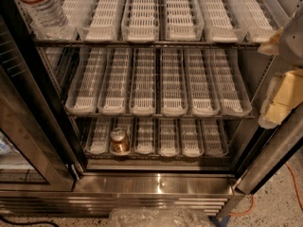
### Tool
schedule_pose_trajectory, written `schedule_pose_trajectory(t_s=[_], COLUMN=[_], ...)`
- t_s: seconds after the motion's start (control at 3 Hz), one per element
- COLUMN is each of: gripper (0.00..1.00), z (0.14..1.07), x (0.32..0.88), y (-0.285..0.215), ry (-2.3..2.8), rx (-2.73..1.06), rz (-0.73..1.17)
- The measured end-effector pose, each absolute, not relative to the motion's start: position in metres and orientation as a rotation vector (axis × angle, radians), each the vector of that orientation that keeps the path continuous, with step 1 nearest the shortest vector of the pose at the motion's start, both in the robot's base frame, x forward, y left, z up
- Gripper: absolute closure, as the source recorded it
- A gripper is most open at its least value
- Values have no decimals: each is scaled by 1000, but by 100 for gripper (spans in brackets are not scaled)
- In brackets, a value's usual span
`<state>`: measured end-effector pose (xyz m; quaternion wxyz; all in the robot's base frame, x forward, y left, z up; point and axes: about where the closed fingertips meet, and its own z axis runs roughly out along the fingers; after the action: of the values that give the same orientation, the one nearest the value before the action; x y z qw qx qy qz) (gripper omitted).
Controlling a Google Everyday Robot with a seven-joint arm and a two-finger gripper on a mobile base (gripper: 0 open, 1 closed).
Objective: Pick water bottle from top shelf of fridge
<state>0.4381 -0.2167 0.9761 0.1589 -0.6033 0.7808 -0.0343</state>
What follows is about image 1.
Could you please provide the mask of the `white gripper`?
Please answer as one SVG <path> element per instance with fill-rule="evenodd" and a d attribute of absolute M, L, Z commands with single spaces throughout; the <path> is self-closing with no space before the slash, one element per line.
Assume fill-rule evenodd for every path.
<path fill-rule="evenodd" d="M 262 43 L 258 52 L 279 56 L 291 65 L 303 67 L 303 4 L 297 5 L 294 16 Z M 266 129 L 280 125 L 292 109 L 303 102 L 303 69 L 276 74 L 269 83 L 266 98 L 260 109 L 258 124 Z"/>

